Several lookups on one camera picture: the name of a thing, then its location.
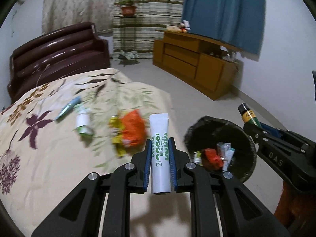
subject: cabinet drawer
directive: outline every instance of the cabinet drawer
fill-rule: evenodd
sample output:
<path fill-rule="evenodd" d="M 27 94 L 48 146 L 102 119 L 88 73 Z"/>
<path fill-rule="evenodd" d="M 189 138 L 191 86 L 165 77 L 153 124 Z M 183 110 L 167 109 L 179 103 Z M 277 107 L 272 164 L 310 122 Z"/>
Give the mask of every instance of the cabinet drawer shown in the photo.
<path fill-rule="evenodd" d="M 199 51 L 200 40 L 198 39 L 171 34 L 171 33 L 165 33 L 163 37 L 163 42 L 173 44 L 175 46 L 180 46 L 190 51 L 194 51 L 194 52 Z"/>
<path fill-rule="evenodd" d="M 201 54 L 195 80 L 209 90 L 216 91 L 223 66 L 224 61 L 206 54 Z"/>
<path fill-rule="evenodd" d="M 162 62 L 162 53 L 163 53 L 163 42 L 161 40 L 155 40 L 153 60 L 157 62 Z"/>
<path fill-rule="evenodd" d="M 196 68 L 188 63 L 164 54 L 162 57 L 162 64 L 184 76 L 194 79 Z"/>
<path fill-rule="evenodd" d="M 198 53 L 168 43 L 165 45 L 164 54 L 176 57 L 177 59 L 187 62 L 193 66 L 197 66 L 198 64 Z"/>

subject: cabinet door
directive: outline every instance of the cabinet door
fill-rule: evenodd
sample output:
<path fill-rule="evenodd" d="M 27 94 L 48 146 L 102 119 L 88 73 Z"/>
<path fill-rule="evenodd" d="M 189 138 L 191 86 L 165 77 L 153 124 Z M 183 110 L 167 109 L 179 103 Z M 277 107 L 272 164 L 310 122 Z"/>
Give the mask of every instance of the cabinet door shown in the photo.
<path fill-rule="evenodd" d="M 201 54 L 195 80 L 211 91 L 216 91 L 224 62 L 221 59 Z"/>
<path fill-rule="evenodd" d="M 163 54 L 163 42 L 161 40 L 155 40 L 153 60 L 161 63 L 162 54 Z"/>

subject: blue curtain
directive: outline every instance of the blue curtain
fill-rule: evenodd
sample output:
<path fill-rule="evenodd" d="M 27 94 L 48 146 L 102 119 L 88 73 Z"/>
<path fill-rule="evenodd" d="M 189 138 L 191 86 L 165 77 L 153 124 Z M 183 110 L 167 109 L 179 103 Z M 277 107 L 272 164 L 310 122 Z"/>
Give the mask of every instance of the blue curtain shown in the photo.
<path fill-rule="evenodd" d="M 264 14 L 265 0 L 184 0 L 182 19 L 189 21 L 189 33 L 258 54 Z"/>

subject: potted plant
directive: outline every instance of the potted plant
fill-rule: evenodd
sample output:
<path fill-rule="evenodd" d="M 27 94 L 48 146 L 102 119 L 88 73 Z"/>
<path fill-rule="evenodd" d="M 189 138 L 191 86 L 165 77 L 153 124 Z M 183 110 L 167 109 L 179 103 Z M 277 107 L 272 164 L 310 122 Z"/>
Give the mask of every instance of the potted plant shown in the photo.
<path fill-rule="evenodd" d="M 133 16 L 135 14 L 136 6 L 133 0 L 124 0 L 120 2 L 123 16 Z"/>

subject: green can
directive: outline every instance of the green can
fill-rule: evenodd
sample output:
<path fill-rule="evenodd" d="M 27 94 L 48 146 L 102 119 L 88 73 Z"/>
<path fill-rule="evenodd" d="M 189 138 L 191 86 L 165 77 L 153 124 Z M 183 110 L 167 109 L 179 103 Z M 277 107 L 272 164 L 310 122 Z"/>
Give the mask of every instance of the green can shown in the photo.
<path fill-rule="evenodd" d="M 254 124 L 262 128 L 259 120 L 255 116 L 255 113 L 253 113 L 253 111 L 248 107 L 246 103 L 240 104 L 238 107 L 238 111 L 241 114 L 241 118 L 242 118 L 242 121 L 244 121 L 244 123 L 249 122 L 251 124 Z"/>

